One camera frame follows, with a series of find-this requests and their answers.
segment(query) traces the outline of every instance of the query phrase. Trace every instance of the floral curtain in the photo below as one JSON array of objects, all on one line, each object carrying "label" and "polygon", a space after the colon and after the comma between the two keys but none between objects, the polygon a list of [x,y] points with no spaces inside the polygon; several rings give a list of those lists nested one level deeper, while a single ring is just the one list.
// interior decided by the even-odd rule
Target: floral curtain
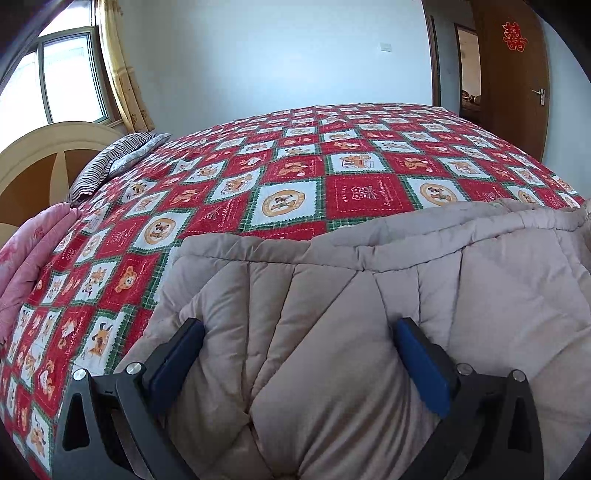
[{"label": "floral curtain", "polygon": [[135,70],[125,61],[119,40],[122,16],[117,0],[97,1],[100,46],[121,118],[129,132],[148,132],[154,129],[154,124],[142,100]]}]

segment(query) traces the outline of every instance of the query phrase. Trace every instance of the brown wooden door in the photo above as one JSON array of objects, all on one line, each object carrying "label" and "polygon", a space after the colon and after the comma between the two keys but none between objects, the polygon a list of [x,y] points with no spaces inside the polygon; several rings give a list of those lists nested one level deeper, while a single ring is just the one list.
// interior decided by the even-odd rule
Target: brown wooden door
[{"label": "brown wooden door", "polygon": [[[521,0],[470,1],[480,48],[482,126],[541,161],[550,80],[540,21]],[[504,40],[508,22],[518,24],[527,42]],[[545,91],[545,105],[533,92],[540,89]]]}]

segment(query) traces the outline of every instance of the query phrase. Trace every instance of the pillow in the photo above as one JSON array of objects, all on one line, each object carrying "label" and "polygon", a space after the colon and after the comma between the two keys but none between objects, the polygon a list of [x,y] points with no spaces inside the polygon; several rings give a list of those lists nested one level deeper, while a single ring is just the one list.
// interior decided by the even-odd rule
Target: pillow
[{"label": "pillow", "polygon": [[39,271],[77,219],[78,211],[69,209],[68,214],[33,248],[0,296],[0,344],[6,342],[11,334],[19,310],[35,287]]},{"label": "pillow", "polygon": [[86,167],[80,172],[80,175],[74,180],[68,202],[78,205],[84,196],[90,196],[97,191],[100,185],[106,179],[112,163],[121,157],[134,152],[144,146],[147,142],[156,137],[155,132],[134,133],[125,135],[123,138],[113,142],[95,158],[93,158]]},{"label": "pillow", "polygon": [[67,203],[58,203],[43,210],[37,216],[29,218],[23,223],[0,249],[0,297],[4,294],[6,286],[18,267],[29,256],[41,238],[70,211],[70,205]]},{"label": "pillow", "polygon": [[160,145],[166,143],[170,137],[171,134],[157,135],[155,138],[146,143],[143,147],[140,147],[136,151],[121,157],[119,160],[115,160],[111,165],[109,175],[107,175],[107,180],[114,179],[115,177],[123,175],[124,173],[131,170],[141,160],[143,160],[146,157],[146,155],[152,153]]}]

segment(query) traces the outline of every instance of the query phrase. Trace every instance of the window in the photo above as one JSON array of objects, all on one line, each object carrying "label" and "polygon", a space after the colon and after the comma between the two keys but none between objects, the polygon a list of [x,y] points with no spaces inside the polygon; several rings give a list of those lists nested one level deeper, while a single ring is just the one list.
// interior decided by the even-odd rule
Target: window
[{"label": "window", "polygon": [[74,0],[31,45],[0,95],[0,151],[53,122],[111,118],[92,0]]}]

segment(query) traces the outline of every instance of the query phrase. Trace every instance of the blue gripper pad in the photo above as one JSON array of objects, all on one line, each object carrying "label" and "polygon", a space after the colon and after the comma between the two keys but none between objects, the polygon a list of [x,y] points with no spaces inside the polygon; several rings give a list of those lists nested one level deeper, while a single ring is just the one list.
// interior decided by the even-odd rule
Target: blue gripper pad
[{"label": "blue gripper pad", "polygon": [[402,363],[429,410],[445,418],[458,387],[455,365],[410,318],[388,322]]},{"label": "blue gripper pad", "polygon": [[204,338],[203,322],[188,319],[168,343],[160,345],[150,355],[146,367],[154,372],[144,388],[152,415],[164,414],[173,404],[201,351]]}]

